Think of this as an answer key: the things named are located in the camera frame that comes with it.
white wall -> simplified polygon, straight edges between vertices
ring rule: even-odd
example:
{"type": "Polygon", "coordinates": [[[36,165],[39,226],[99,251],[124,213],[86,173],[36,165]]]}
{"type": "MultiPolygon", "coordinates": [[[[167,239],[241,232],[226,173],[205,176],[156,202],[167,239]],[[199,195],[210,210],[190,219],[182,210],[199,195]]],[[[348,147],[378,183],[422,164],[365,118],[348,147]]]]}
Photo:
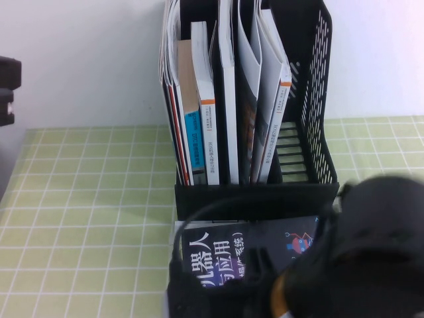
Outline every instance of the white wall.
{"type": "Polygon", "coordinates": [[[333,20],[326,115],[424,114],[424,1],[324,1],[333,20]]]}
{"type": "MultiPolygon", "coordinates": [[[[328,117],[424,113],[422,0],[325,0],[328,117]]],[[[165,123],[164,0],[1,0],[0,55],[23,62],[17,123],[0,128],[0,193],[26,128],[165,123]]]]}

green grid mat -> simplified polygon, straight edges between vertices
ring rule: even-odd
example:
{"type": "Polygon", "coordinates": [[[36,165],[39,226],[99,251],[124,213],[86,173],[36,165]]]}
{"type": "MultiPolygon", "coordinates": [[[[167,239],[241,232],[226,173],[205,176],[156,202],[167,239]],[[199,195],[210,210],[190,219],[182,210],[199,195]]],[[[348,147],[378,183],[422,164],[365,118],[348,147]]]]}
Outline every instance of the green grid mat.
{"type": "MultiPolygon", "coordinates": [[[[424,178],[424,117],[325,136],[341,183],[424,178]]],[[[0,317],[161,317],[175,169],[167,127],[28,131],[0,203],[0,317]]]]}

book with chinese title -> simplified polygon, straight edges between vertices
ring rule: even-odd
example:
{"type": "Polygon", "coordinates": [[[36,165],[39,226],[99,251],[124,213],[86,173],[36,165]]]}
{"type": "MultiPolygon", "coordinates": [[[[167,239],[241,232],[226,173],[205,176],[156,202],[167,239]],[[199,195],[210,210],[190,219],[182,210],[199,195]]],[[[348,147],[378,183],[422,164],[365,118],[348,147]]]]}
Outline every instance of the book with chinese title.
{"type": "Polygon", "coordinates": [[[184,270],[196,275],[204,287],[222,286],[227,280],[243,279],[246,249],[265,247],[281,271],[311,246],[316,226],[316,217],[299,217],[186,229],[184,270]]]}

robot illustration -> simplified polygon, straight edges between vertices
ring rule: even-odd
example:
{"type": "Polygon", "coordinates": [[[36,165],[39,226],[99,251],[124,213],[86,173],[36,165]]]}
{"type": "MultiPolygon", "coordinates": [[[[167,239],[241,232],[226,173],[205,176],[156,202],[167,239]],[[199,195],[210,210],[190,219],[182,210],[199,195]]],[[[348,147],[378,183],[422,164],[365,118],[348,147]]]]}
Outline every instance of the robot illustration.
{"type": "Polygon", "coordinates": [[[312,245],[313,239],[307,233],[304,233],[303,236],[300,237],[297,234],[291,234],[286,232],[286,237],[291,237],[291,236],[293,236],[294,239],[291,242],[291,244],[287,244],[288,250],[294,250],[298,254],[302,254],[312,245]]]}

blue book cover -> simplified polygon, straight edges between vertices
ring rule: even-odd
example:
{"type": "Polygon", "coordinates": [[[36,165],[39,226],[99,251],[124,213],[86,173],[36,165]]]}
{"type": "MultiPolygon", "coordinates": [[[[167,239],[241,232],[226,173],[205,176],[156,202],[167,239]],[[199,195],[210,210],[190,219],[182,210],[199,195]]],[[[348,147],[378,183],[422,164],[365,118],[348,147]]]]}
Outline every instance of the blue book cover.
{"type": "Polygon", "coordinates": [[[184,119],[194,184],[206,184],[200,112],[186,113],[184,119]]]}

